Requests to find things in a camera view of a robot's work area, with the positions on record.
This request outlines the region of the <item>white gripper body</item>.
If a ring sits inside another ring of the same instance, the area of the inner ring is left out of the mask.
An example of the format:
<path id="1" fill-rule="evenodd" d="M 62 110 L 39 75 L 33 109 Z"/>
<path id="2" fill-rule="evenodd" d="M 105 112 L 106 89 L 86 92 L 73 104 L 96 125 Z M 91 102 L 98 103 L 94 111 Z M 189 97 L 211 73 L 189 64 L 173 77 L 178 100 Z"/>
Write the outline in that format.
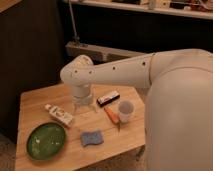
<path id="1" fill-rule="evenodd" d="M 76 105 L 90 105 L 93 102 L 91 85 L 73 86 L 72 101 Z"/>

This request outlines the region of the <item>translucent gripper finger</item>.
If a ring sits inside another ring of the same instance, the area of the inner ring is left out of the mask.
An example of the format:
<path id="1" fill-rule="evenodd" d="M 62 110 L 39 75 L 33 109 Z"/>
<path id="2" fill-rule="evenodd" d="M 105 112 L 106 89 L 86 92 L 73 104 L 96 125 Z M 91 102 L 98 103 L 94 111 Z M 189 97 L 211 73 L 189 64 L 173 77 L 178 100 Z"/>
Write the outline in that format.
<path id="1" fill-rule="evenodd" d="M 73 105 L 73 114 L 77 114 L 77 110 L 78 110 L 79 106 L 77 104 Z"/>
<path id="2" fill-rule="evenodd" d="M 89 107 L 90 107 L 95 113 L 97 113 L 97 109 L 96 109 L 96 107 L 95 107 L 94 104 L 90 104 Z"/>

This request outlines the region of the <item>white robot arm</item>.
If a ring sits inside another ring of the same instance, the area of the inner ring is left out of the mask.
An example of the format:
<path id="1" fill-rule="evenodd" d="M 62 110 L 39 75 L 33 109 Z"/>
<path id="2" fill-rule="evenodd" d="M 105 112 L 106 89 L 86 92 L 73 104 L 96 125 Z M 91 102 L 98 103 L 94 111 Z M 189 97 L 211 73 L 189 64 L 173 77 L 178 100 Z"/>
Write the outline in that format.
<path id="1" fill-rule="evenodd" d="M 80 55 L 60 71 L 75 103 L 92 84 L 146 88 L 147 171 L 213 171 L 213 52 L 182 49 L 95 65 Z"/>

